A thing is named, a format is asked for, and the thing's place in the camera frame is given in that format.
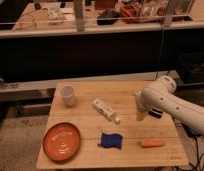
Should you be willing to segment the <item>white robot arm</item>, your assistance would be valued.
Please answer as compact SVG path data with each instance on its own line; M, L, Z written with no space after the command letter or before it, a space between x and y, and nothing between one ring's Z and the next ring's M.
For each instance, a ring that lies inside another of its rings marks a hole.
M176 88L172 77L161 76L136 92L137 120L144 119L144 112L158 108L204 136L204 107L176 97Z

